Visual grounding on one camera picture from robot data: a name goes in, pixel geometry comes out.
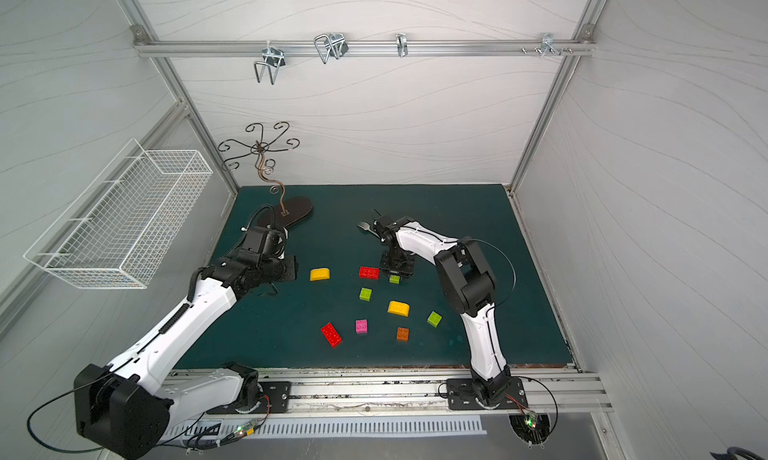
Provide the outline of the small red brick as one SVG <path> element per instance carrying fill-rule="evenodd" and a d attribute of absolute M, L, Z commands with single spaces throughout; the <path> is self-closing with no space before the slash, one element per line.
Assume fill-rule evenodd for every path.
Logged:
<path fill-rule="evenodd" d="M 359 268 L 358 276 L 361 279 L 366 280 L 378 280 L 380 278 L 381 270 L 375 267 L 361 266 Z"/>

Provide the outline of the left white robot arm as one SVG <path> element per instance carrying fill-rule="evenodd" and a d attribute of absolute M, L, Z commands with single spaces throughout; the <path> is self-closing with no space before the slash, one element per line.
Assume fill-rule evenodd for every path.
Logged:
<path fill-rule="evenodd" d="M 177 387 L 163 383 L 202 334 L 251 290 L 292 281 L 284 228 L 249 226 L 223 257 L 197 269 L 186 296 L 163 320 L 105 366 L 90 364 L 74 381 L 77 433 L 125 459 L 139 459 L 171 427 L 223 406 L 250 413 L 262 405 L 255 369 L 230 362 Z"/>

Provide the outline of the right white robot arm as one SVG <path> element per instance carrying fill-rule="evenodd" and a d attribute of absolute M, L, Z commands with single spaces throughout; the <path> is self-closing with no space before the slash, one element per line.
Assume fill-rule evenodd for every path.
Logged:
<path fill-rule="evenodd" d="M 495 322 L 498 282 L 479 242 L 439 234 L 410 217 L 394 220 L 383 215 L 374 221 L 373 232 L 387 248 L 383 270 L 409 276 L 415 256 L 435 267 L 441 290 L 465 328 L 476 402 L 486 409 L 498 407 L 512 385 L 512 374 Z"/>

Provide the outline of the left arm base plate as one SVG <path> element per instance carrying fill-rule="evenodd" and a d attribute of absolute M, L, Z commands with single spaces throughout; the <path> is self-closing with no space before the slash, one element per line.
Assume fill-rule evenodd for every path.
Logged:
<path fill-rule="evenodd" d="M 208 415 L 283 414 L 288 411 L 292 383 L 288 381 L 260 381 L 253 401 L 245 404 L 233 402 L 206 411 Z"/>

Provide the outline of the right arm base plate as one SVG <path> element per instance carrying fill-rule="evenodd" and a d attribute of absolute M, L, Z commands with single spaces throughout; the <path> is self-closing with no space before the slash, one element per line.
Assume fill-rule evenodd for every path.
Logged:
<path fill-rule="evenodd" d="M 477 397 L 470 378 L 450 378 L 438 388 L 438 393 L 447 401 L 451 411 L 527 410 L 529 407 L 526 391 L 519 377 L 506 381 L 506 388 L 495 400 L 483 403 Z"/>

